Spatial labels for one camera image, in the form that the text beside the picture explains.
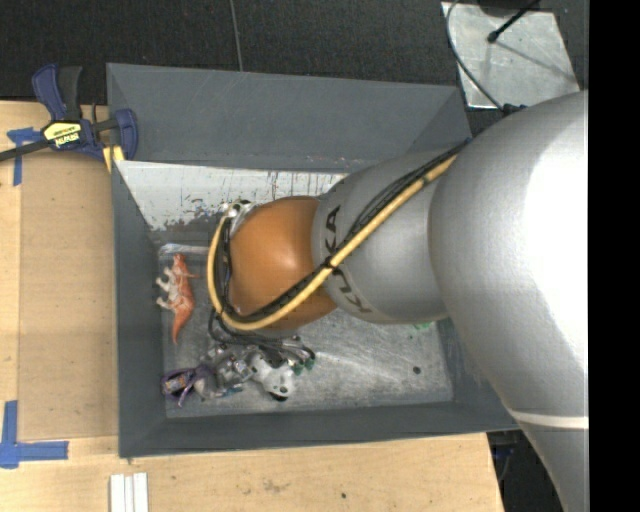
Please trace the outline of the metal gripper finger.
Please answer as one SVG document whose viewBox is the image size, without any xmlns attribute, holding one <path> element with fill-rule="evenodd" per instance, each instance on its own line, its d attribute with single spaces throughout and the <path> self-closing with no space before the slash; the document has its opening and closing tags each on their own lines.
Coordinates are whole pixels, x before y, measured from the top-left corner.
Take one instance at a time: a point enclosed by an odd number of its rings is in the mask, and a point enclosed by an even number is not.
<svg viewBox="0 0 640 512">
<path fill-rule="evenodd" d="M 207 369 L 199 384 L 199 395 L 202 399 L 217 399 L 228 396 L 230 386 L 224 374 Z"/>
<path fill-rule="evenodd" d="M 244 360 L 228 360 L 219 365 L 219 394 L 228 396 L 241 392 L 252 376 Z"/>
</svg>

